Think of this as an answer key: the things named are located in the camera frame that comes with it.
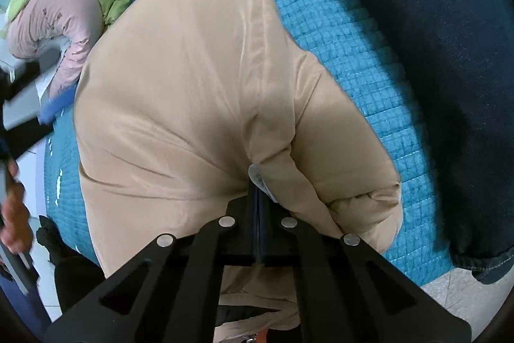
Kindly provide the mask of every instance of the blue bedspread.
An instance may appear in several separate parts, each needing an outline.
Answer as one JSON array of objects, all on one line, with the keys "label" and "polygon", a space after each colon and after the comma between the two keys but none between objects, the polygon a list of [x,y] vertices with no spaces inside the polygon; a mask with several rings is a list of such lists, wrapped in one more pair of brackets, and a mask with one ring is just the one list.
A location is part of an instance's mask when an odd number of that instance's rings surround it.
[{"label": "blue bedspread", "polygon": [[[402,176],[404,223],[386,258],[418,285],[451,270],[422,116],[402,65],[376,22],[359,0],[277,4],[285,27],[300,47],[318,56],[353,99]],[[45,158],[48,214],[66,243],[96,260],[80,193],[71,111],[58,118],[55,128]]]}]

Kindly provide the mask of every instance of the pink garment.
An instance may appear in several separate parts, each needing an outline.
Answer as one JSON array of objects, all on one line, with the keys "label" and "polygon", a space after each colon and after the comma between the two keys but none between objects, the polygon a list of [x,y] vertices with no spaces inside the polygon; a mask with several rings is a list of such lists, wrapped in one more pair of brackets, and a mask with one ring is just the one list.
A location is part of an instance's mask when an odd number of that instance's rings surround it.
[{"label": "pink garment", "polygon": [[70,39],[71,45],[50,84],[49,95],[54,97],[79,78],[103,29],[98,0],[30,0],[9,26],[9,50],[18,59],[32,59],[40,40],[57,35]]}]

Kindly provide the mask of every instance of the metal rivet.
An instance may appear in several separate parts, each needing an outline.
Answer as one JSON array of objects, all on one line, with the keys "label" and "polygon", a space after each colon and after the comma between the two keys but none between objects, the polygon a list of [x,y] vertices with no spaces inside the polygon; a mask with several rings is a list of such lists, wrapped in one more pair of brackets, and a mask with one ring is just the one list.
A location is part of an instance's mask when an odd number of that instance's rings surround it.
[{"label": "metal rivet", "polygon": [[293,217],[285,217],[284,219],[282,219],[282,225],[285,228],[294,228],[298,225],[298,221],[296,221],[296,219],[294,219]]},{"label": "metal rivet", "polygon": [[163,235],[160,235],[158,238],[157,238],[157,244],[160,246],[160,247],[168,247],[168,246],[171,246],[173,244],[173,236],[172,235],[169,235],[169,234],[163,234]]},{"label": "metal rivet", "polygon": [[235,224],[235,219],[233,217],[221,217],[218,222],[222,227],[232,227]]},{"label": "metal rivet", "polygon": [[356,246],[360,243],[360,237],[356,234],[346,234],[343,240],[349,246]]}]

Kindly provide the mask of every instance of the blue mattress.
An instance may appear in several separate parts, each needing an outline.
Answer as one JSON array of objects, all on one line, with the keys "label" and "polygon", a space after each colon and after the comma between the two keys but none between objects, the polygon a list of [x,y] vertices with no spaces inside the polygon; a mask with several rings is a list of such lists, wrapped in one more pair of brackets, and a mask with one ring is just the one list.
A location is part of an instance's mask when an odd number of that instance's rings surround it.
[{"label": "blue mattress", "polygon": [[[403,68],[359,0],[276,0],[284,26],[353,99],[402,176],[404,223],[385,257],[418,285],[453,268],[441,234],[436,169]],[[45,156],[48,215],[63,239],[96,262],[80,192],[71,110],[57,119]]]}]

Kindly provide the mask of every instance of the human hand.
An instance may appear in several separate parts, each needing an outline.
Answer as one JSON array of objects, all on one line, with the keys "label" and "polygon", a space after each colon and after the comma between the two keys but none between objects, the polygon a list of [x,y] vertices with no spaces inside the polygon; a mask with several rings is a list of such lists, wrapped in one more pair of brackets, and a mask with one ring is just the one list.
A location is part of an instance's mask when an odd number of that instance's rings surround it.
[{"label": "human hand", "polygon": [[[8,169],[13,178],[18,174],[15,161],[9,162]],[[2,204],[4,227],[0,231],[0,240],[11,253],[17,255],[30,250],[34,234],[29,226],[29,210],[23,204],[25,188],[16,181],[8,188],[7,198]]]}]

